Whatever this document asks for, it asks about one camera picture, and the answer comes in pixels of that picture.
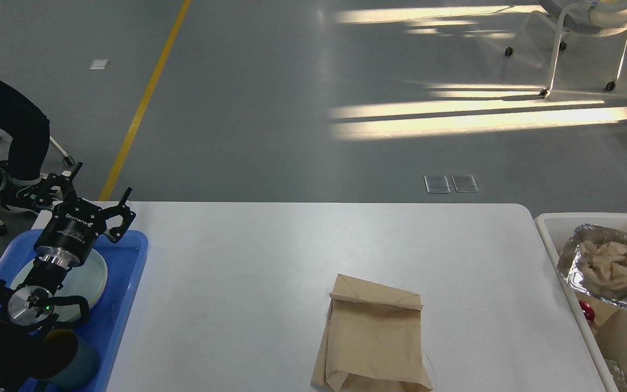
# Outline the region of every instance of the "black pants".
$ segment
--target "black pants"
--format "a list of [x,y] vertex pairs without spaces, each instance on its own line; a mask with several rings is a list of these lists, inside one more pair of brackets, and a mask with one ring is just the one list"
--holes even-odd
[[10,176],[23,181],[37,179],[50,144],[50,120],[23,94],[1,80],[0,129],[12,137],[8,152]]

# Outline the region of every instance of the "sneaker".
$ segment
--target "sneaker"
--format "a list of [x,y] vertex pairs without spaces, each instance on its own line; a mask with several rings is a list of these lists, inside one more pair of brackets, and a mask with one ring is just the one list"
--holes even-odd
[[2,208],[15,213],[30,211],[36,214],[43,209],[50,209],[52,197],[47,192],[38,194],[41,191],[42,182],[28,186],[16,186],[13,183],[8,183],[0,192]]

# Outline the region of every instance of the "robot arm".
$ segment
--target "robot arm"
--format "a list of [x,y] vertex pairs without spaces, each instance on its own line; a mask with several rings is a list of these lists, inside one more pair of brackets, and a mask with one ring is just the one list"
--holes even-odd
[[[72,181],[82,164],[69,176],[48,175],[40,193],[57,186],[62,202],[52,209],[52,219],[33,246],[37,256],[23,283],[7,288],[0,280],[0,389],[18,390],[28,377],[41,373],[46,347],[43,338],[52,328],[75,328],[89,318],[89,303],[82,296],[55,297],[67,273],[84,265],[99,236],[120,241],[134,220],[127,206],[131,188],[120,202],[102,209],[77,196]],[[120,216],[122,222],[107,228],[107,220]],[[58,321],[58,306],[79,306],[81,317],[74,322]]]

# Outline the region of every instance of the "yellow floor line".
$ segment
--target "yellow floor line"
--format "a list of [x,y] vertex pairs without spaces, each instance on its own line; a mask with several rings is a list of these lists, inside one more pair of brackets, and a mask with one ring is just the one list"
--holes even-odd
[[122,171],[122,166],[124,166],[125,164],[125,159],[127,159],[127,154],[129,153],[132,142],[134,141],[134,136],[136,136],[137,134],[139,124],[142,123],[142,117],[144,117],[146,107],[149,105],[149,100],[151,100],[152,94],[154,94],[154,88],[156,87],[157,82],[159,82],[161,72],[162,70],[164,70],[166,60],[169,58],[169,53],[171,52],[171,47],[174,45],[174,40],[176,40],[176,35],[181,29],[182,20],[185,17],[187,8],[190,6],[190,1],[191,0],[184,0],[183,2],[181,12],[179,12],[179,15],[176,18],[176,22],[174,23],[174,27],[171,29],[171,34],[169,34],[169,39],[166,41],[166,45],[164,45],[164,50],[161,52],[161,57],[159,57],[159,61],[157,62],[156,67],[154,67],[154,73],[151,75],[151,79],[149,79],[149,85],[147,85],[146,90],[144,91],[142,101],[139,102],[137,112],[134,114],[134,119],[132,119],[130,129],[127,130],[125,141],[122,142],[120,152],[115,158],[115,163],[113,164],[112,169],[110,169],[110,174],[108,175],[108,179],[105,181],[103,190],[101,191],[98,198],[99,200],[108,200],[110,198],[110,195],[113,193],[113,188],[115,188],[115,183],[118,181],[118,177],[120,176],[120,172]]

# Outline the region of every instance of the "blue tray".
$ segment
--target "blue tray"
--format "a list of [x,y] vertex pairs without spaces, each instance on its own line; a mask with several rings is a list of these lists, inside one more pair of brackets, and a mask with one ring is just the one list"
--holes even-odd
[[[33,244],[40,233],[41,229],[25,231],[9,244],[0,260],[0,279],[7,281],[7,285],[35,257]],[[89,384],[75,389],[79,392],[102,392],[108,385],[148,248],[146,236],[136,230],[127,231],[118,243],[111,243],[105,236],[96,241],[94,249],[108,265],[108,281],[100,300],[90,310],[88,322],[76,328],[75,332],[98,350],[100,368]],[[20,391],[32,391],[35,384],[34,379],[29,379]],[[46,390],[60,389],[50,385]]]

